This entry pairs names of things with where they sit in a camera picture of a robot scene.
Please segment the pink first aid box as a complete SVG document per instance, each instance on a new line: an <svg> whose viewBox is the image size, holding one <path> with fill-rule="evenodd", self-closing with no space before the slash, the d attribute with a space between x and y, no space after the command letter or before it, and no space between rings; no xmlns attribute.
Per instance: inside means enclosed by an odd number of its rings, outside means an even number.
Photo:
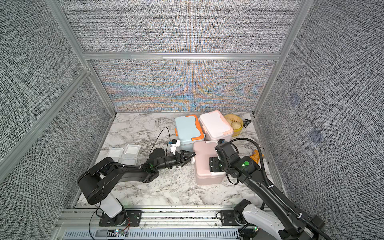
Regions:
<svg viewBox="0 0 384 240"><path fill-rule="evenodd" d="M201 141L193 145L196 154L194 156L196 183L199 186L220 184L225 177L224 172L215 173L210 171L210 158L217 157L215 150L217 145L217 141Z"/></svg>

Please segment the blue orange first aid box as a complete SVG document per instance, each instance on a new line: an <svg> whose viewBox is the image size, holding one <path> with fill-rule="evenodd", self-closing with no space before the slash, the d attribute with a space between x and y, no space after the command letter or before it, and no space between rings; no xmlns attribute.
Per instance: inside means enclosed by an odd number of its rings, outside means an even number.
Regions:
<svg viewBox="0 0 384 240"><path fill-rule="evenodd" d="M196 115L175 118L176 135L180 140L180 149L193 151L194 143L205 139L205 134Z"/></svg>

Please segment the white gauze packet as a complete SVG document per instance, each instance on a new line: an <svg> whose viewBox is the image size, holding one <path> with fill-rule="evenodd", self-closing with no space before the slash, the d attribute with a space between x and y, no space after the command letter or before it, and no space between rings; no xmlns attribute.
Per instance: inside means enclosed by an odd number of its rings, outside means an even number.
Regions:
<svg viewBox="0 0 384 240"><path fill-rule="evenodd" d="M123 155L124 151L124 148L109 148L107 157L119 159Z"/></svg>
<svg viewBox="0 0 384 240"><path fill-rule="evenodd" d="M140 149L140 145L127 145L125 148L124 155L129 158L136 158L139 155Z"/></svg>
<svg viewBox="0 0 384 240"><path fill-rule="evenodd" d="M123 165L131 165L131 166L136 166L137 165L137 158L128 158L128 159L122 159L120 161L121 164Z"/></svg>

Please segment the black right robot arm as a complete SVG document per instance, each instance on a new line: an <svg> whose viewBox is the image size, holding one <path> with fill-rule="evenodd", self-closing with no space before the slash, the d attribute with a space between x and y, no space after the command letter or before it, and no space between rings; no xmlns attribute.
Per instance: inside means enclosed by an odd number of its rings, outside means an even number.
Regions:
<svg viewBox="0 0 384 240"><path fill-rule="evenodd" d="M263 159L256 163L250 157L240 158L231 142L219 140L215 147L217 157L210 161L214 172L224 172L256 193L272 213L267 213L242 200L234 207L238 225L253 225L277 240L317 240L329 236L323 232L324 222L318 216L309 216L292 203L267 177Z"/></svg>

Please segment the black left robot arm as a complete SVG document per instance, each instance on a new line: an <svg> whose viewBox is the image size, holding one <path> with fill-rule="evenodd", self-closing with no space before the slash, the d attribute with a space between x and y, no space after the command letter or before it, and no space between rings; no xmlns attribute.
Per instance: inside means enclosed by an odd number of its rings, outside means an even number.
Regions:
<svg viewBox="0 0 384 240"><path fill-rule="evenodd" d="M77 184L90 205L103 211L114 226L128 224L128 214L122 203L113 196L112 190L120 182L150 183L159 175L159 170L182 168L196 155L190 151L176 151L169 156L164 149L156 148L147 161L139 166L124 165L107 157L81 174Z"/></svg>

